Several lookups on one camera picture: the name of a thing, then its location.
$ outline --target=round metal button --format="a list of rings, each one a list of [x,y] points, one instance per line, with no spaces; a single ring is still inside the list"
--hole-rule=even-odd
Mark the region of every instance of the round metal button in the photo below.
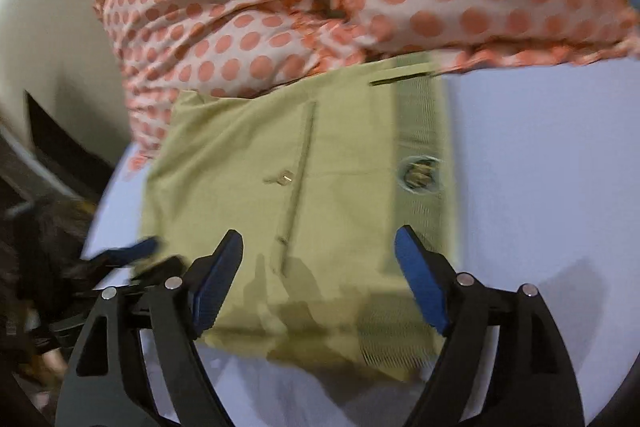
[[[102,290],[101,296],[104,300],[109,301],[113,299],[117,294],[118,290],[116,290],[116,288],[114,288],[113,286],[109,286],[108,288]]]
[[[182,286],[182,279],[180,277],[169,277],[169,279],[164,281],[164,287],[168,290],[177,290],[180,286]]]
[[[414,194],[440,190],[440,160],[432,156],[409,156],[400,162],[398,183]]]
[[[467,272],[459,273],[456,276],[456,281],[458,281],[458,284],[460,284],[460,286],[471,286],[474,282],[476,282],[474,276]]]
[[[538,288],[536,288],[535,285],[532,285],[531,283],[522,285],[522,291],[527,297],[535,297],[539,293]]]

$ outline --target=green folded cloth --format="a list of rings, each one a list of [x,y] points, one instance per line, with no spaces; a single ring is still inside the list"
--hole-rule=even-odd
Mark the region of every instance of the green folded cloth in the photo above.
[[[431,71],[427,54],[412,54],[253,100],[181,94],[141,234],[164,240],[151,263],[191,263],[226,230],[242,234],[244,259],[207,344],[399,380],[433,361],[442,340],[393,250],[407,224],[456,261],[443,80]]]

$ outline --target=wall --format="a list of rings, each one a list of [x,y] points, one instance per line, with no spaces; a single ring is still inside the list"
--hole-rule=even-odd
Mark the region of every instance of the wall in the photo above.
[[[29,146],[23,90],[111,163],[129,142],[120,72],[92,0],[0,0],[0,119]]]

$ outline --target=blue gripper pad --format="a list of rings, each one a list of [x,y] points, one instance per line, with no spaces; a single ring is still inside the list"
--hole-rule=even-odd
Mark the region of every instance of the blue gripper pad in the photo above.
[[[449,326],[446,296],[423,257],[424,248],[416,241],[406,227],[398,229],[394,242],[396,259],[425,322],[444,335]]]
[[[198,282],[190,287],[190,307],[196,337],[215,323],[240,267],[242,248],[242,236],[236,230],[229,230],[213,255],[200,257],[191,265],[189,271],[203,270],[196,277]]]
[[[109,256],[109,260],[117,266],[127,266],[145,257],[149,257],[158,249],[158,238],[148,237],[132,247],[114,248],[105,252]]]

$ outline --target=black mount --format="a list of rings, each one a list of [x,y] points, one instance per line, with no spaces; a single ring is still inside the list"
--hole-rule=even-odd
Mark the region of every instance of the black mount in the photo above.
[[[139,259],[149,245],[118,251],[117,261]],[[456,274],[442,255],[423,247],[411,227],[398,230],[396,256],[405,274],[412,258],[413,275],[407,279],[416,301],[425,320],[446,337],[404,427],[584,427],[571,361],[535,286],[508,292],[488,288],[471,274]],[[94,266],[104,270],[114,259],[111,251]],[[60,344],[72,349],[56,427],[234,427],[194,341],[214,324],[241,260],[242,238],[230,230],[212,255],[188,270],[173,257],[129,286],[76,293],[85,309],[77,305],[76,315],[50,327]],[[419,273],[421,279],[414,277]],[[461,421],[492,326],[500,326],[500,335],[485,403],[481,413]],[[156,410],[140,343],[145,329],[153,331],[179,424]],[[1,359],[0,383],[5,390],[0,416],[16,419],[15,426],[47,426]]]

